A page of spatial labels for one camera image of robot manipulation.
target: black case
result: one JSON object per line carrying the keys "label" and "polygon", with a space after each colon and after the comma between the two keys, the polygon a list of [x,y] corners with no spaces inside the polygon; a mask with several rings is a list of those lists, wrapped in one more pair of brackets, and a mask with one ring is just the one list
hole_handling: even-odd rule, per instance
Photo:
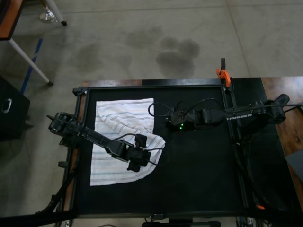
{"label": "black case", "polygon": [[30,101],[0,76],[0,140],[20,138]]}

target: black table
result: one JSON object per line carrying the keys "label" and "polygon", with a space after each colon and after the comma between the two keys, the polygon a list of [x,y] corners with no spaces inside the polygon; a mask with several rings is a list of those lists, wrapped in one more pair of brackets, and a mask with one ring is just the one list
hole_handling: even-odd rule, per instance
{"label": "black table", "polygon": [[[233,84],[237,105],[267,99],[261,79],[234,79]],[[190,106],[203,98],[214,97],[225,107],[233,105],[219,79],[132,80],[109,84],[103,81],[93,86],[101,87],[84,89],[86,94],[78,93],[75,112],[78,120],[91,128],[94,128],[96,101],[153,97],[155,102],[170,106],[186,100]],[[211,102],[206,105],[216,107]],[[155,107],[155,113],[164,112]],[[161,159],[164,160],[165,152],[169,152],[171,161],[136,182],[91,187],[92,145],[84,142],[79,174],[67,191],[64,210],[73,210],[79,218],[138,218],[153,214],[170,218],[181,215],[236,216],[253,203],[255,198],[235,165],[231,129],[227,123],[210,130],[171,135],[162,122],[163,119],[155,119],[154,133],[166,140]],[[72,157],[70,151],[70,166],[75,161]],[[300,210],[274,125],[253,136],[249,157],[253,179],[269,202],[276,208]]]}

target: floor stain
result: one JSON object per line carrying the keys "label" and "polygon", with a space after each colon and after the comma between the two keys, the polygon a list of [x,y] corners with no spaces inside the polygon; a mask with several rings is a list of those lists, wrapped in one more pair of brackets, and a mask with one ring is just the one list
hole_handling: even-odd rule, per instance
{"label": "floor stain", "polygon": [[148,30],[138,30],[127,35],[125,43],[129,46],[144,48],[154,44],[162,36],[160,27],[152,27]]}
{"label": "floor stain", "polygon": [[200,46],[186,39],[179,42],[175,38],[166,37],[161,46],[169,51],[161,52],[156,57],[160,72],[169,78],[189,78],[194,75],[194,58],[200,54]]}
{"label": "floor stain", "polygon": [[130,55],[119,55],[115,57],[116,63],[121,67],[121,69],[127,74],[127,78],[132,78],[129,67],[132,63],[132,57]]}
{"label": "floor stain", "polygon": [[163,49],[174,50],[179,46],[179,41],[173,37],[165,37],[161,40],[161,47]]}
{"label": "floor stain", "polygon": [[81,47],[77,54],[73,55],[71,61],[78,71],[83,73],[94,72],[102,68],[102,60],[99,57],[100,44],[93,43]]}

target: orange clamp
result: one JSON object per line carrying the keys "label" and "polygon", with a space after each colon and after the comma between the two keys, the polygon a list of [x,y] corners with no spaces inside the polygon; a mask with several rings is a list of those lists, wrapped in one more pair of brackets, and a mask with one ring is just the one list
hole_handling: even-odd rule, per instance
{"label": "orange clamp", "polygon": [[259,208],[260,210],[265,210],[265,207],[263,207],[261,205],[257,205],[257,208]]}
{"label": "orange clamp", "polygon": [[231,77],[229,76],[228,71],[225,70],[225,58],[221,58],[221,70],[216,69],[218,78],[225,79],[226,81],[226,87],[231,86]]}

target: white towel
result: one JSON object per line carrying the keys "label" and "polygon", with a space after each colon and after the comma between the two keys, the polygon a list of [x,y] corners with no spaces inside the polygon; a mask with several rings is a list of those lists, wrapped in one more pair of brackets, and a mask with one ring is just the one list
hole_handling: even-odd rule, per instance
{"label": "white towel", "polygon": [[[147,149],[164,148],[162,137],[153,135],[154,117],[148,113],[153,98],[141,100],[101,101],[96,103],[95,131],[114,139],[127,133],[147,136]],[[122,138],[134,144],[134,136]],[[162,150],[151,151],[150,161],[158,163]],[[127,171],[128,163],[112,158],[103,148],[94,144],[90,167],[90,185],[108,185],[133,182],[150,174],[155,165],[148,163],[138,173]]]}

